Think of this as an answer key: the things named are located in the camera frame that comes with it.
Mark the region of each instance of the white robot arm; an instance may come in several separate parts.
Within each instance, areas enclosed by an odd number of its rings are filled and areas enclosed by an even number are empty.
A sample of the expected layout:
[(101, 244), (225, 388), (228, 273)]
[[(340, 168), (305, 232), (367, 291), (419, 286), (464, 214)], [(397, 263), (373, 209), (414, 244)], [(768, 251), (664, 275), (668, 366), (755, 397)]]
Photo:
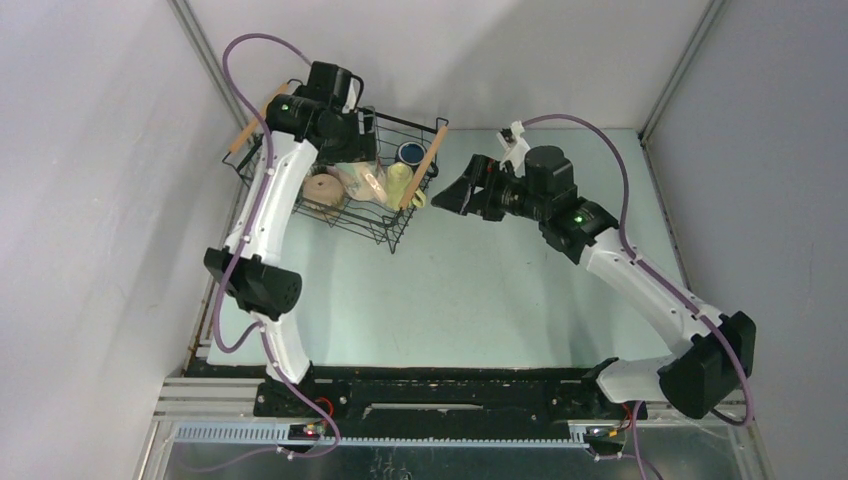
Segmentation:
[(360, 143), (355, 108), (359, 93), (353, 79), (359, 80), (361, 93), (359, 77), (337, 65), (313, 62), (306, 84), (293, 95), (281, 94), (269, 103), (266, 121), (274, 158), (268, 161), (266, 142), (255, 181), (224, 248), (207, 249), (204, 257), (218, 282), (224, 279), (233, 255), (239, 257), (223, 288), (259, 325), (273, 354), (266, 371), (277, 381), (282, 380), (279, 371), (290, 382), (299, 383), (311, 365), (295, 317), (302, 279), (281, 264), (284, 234), (300, 187), (315, 163), (350, 161), (369, 154), (365, 142)]
[[(669, 279), (619, 230), (600, 205), (577, 195), (571, 162), (553, 146), (529, 148), (520, 122), (499, 133), (501, 162), (474, 155), (463, 175), (433, 198), (436, 207), (488, 221), (508, 213), (535, 220), (547, 243), (627, 298), (668, 346), (670, 355), (638, 361), (609, 359), (590, 372), (612, 403), (668, 401), (702, 418), (740, 381), (706, 321), (732, 347), (750, 376), (756, 327), (744, 313), (731, 317)], [(524, 175), (515, 174), (523, 155)]]

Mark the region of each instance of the white wall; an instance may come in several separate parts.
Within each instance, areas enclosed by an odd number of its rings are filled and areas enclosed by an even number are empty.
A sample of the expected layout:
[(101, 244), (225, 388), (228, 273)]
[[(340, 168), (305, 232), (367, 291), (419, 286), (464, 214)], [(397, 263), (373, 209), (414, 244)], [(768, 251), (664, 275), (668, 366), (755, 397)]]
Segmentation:
[[(278, 35), (365, 79), (365, 104), (418, 121), (503, 127), (552, 112), (638, 127), (708, 0), (193, 1), (213, 48)], [(253, 101), (306, 66), (254, 40), (233, 54)]]
[(848, 468), (846, 20), (844, 0), (731, 3), (650, 146), (695, 291), (757, 322), (786, 479)]
[(4, 2), (0, 25), (0, 476), (129, 478), (235, 127), (165, 2)]

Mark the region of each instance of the table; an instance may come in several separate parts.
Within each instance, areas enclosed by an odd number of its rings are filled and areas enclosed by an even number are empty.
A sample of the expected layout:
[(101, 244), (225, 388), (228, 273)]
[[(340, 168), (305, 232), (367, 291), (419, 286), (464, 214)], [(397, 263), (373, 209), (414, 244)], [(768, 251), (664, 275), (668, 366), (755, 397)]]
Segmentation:
[[(628, 233), (642, 252), (679, 279), (660, 204), (633, 130), (607, 134), (631, 184)], [(621, 175), (587, 130), (532, 130), (532, 146), (557, 145), (574, 164), (581, 195), (620, 213)], [(451, 131), (439, 151), (440, 192), (474, 153), (500, 158), (495, 131)], [(301, 273), (297, 305), (304, 349), (316, 364), (382, 367), (535, 368), (592, 366), (611, 356), (666, 355), (648, 323), (610, 287), (545, 244), (530, 220), (500, 223), (427, 207), (416, 212), (391, 255), (384, 245), (293, 216), (284, 268)], [(251, 323), (227, 297), (224, 339)], [(227, 355), (214, 342), (208, 363), (265, 363), (254, 332)]]

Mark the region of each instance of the blue cup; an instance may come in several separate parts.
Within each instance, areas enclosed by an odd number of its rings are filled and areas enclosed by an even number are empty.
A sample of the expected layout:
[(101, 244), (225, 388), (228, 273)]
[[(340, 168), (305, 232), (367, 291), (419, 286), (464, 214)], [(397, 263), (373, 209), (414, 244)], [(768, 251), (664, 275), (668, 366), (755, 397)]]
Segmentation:
[[(397, 152), (395, 152), (395, 162), (409, 165), (414, 172), (418, 169), (418, 166), (421, 165), (421, 161), (424, 160), (424, 155), (426, 154), (427, 149), (424, 148), (424, 145), (421, 145), (418, 142), (402, 143), (398, 146)], [(435, 163), (430, 164), (430, 169), (432, 170), (430, 176), (435, 177), (438, 175), (438, 169), (436, 168)]]

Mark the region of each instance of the wooden handle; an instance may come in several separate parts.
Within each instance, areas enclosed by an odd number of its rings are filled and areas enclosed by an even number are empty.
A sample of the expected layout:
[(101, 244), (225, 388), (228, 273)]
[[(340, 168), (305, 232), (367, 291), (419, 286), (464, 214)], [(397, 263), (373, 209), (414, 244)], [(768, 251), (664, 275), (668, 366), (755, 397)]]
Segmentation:
[[(265, 118), (265, 113), (268, 111), (268, 104), (271, 103), (271, 100), (273, 100), (274, 97), (281, 93), (286, 93), (286, 90), (288, 90), (288, 88), (289, 84), (288, 82), (286, 82), (280, 85), (280, 88), (278, 88), (277, 91), (274, 92), (273, 95), (271, 95), (271, 98), (268, 99), (268, 101), (265, 103), (265, 106), (262, 107), (262, 110), (259, 112), (262, 114), (262, 118)], [(244, 145), (244, 142), (246, 142), (247, 139), (250, 138), (250, 135), (253, 134), (253, 131), (256, 130), (256, 127), (258, 126), (259, 120), (257, 120), (256, 117), (251, 118), (250, 123), (248, 123), (247, 126), (244, 127), (244, 130), (241, 131), (239, 136), (236, 137), (235, 141), (230, 145), (230, 153), (235, 154), (236, 152), (241, 150), (241, 147), (242, 145)]]
[(415, 176), (412, 177), (412, 182), (410, 182), (409, 186), (406, 187), (406, 193), (404, 193), (403, 197), (400, 198), (400, 208), (406, 209), (406, 207), (409, 206), (409, 202), (412, 201), (412, 196), (415, 195), (415, 191), (418, 190), (418, 187), (421, 185), (421, 180), (424, 180), (424, 175), (427, 174), (427, 169), (430, 168), (430, 164), (433, 163), (433, 158), (435, 158), (436, 152), (439, 151), (439, 146), (442, 144), (442, 140), (445, 139), (445, 135), (447, 134), (447, 125), (440, 128), (436, 133), (436, 138), (433, 139), (433, 143), (430, 144), (430, 149), (427, 150), (427, 153), (424, 155), (424, 159), (422, 159), (421, 164), (418, 165), (418, 170), (415, 171)]

